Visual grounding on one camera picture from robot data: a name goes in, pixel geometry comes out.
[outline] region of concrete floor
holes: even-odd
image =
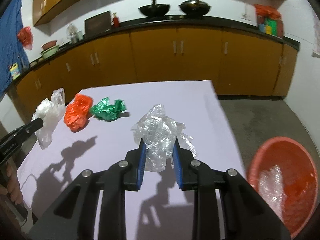
[[[316,146],[295,113],[282,100],[220,100],[247,168],[259,146],[275,136],[286,136],[303,145],[320,174]]]

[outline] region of green bowl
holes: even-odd
[[[55,54],[59,49],[59,45],[53,46],[47,50],[42,51],[40,54],[44,59],[51,57],[53,54]]]

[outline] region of person's hand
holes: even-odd
[[[0,194],[7,195],[10,193],[10,200],[13,201],[15,204],[22,203],[22,192],[20,191],[20,184],[18,182],[17,176],[13,171],[13,168],[8,164],[7,165],[7,176],[9,178],[7,188],[0,185]]]

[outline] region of blue cloth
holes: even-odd
[[[12,0],[0,18],[0,97],[12,82],[9,67],[17,62],[20,73],[29,68],[28,57],[17,38],[23,28],[20,10],[21,0]]]

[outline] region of white wall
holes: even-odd
[[[170,4],[168,14],[183,14],[178,5],[185,0],[157,0],[158,3]],[[251,21],[242,19],[245,12],[244,0],[203,0],[212,8],[209,16],[233,19],[256,25],[254,7],[248,6],[248,14]],[[259,3],[269,5],[270,0],[246,0],[249,4]],[[32,28],[34,36],[33,49],[27,51],[29,60],[32,61],[40,56],[41,45],[50,41],[58,40],[58,44],[67,40],[67,26],[73,23],[84,33],[84,20],[105,11],[117,12],[120,21],[127,21],[144,17],[138,8],[150,4],[151,0],[81,0],[72,5],[50,23]],[[25,26],[32,25],[32,0],[22,0],[22,20]]]
[[[285,36],[300,42],[295,72],[285,101],[320,149],[320,59],[312,57],[315,43],[313,11],[307,0],[286,0],[279,6]]]
[[[7,94],[0,101],[0,123],[7,132],[24,125],[11,99]]]

